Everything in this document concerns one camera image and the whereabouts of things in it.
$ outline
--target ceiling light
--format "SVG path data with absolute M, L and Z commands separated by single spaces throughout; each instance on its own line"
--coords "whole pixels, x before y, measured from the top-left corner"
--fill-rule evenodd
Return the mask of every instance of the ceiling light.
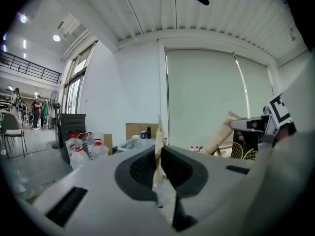
M 27 18 L 26 18 L 25 15 L 21 15 L 21 16 L 20 16 L 20 20 L 21 20 L 21 22 L 24 24 L 24 23 L 26 23 Z
M 54 39 L 56 42 L 59 42 L 59 41 L 60 41 L 59 35 L 54 35 L 54 36 L 53 36 L 53 39 Z

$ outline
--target window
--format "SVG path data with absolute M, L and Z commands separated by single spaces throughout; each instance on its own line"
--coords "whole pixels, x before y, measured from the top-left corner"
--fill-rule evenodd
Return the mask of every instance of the window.
M 62 113 L 78 113 L 80 90 L 95 44 L 96 42 L 85 49 L 71 63 L 63 91 Z

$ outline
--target wooden board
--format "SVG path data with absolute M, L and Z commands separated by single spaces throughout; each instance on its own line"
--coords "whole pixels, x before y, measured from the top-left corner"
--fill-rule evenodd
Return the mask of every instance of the wooden board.
M 126 123 L 126 140 L 133 135 L 140 135 L 141 131 L 147 131 L 147 127 L 151 127 L 151 138 L 155 138 L 158 130 L 157 123 Z
M 108 155 L 113 154 L 112 134 L 104 134 L 104 145 L 108 148 Z

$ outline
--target black railing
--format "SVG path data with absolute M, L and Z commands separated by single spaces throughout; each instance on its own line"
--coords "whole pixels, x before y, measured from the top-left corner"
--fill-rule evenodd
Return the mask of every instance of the black railing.
M 0 52 L 0 65 L 13 71 L 31 75 L 54 83 L 58 83 L 59 76 L 61 75 L 59 72 L 2 51 Z

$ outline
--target roller blind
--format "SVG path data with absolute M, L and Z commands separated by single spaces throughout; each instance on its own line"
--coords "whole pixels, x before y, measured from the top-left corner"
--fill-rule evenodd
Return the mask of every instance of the roller blind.
M 242 78 L 233 55 L 204 50 L 166 51 L 169 141 L 181 148 L 204 146 L 233 111 L 247 116 Z M 267 70 L 237 57 L 247 86 L 251 116 L 272 96 Z

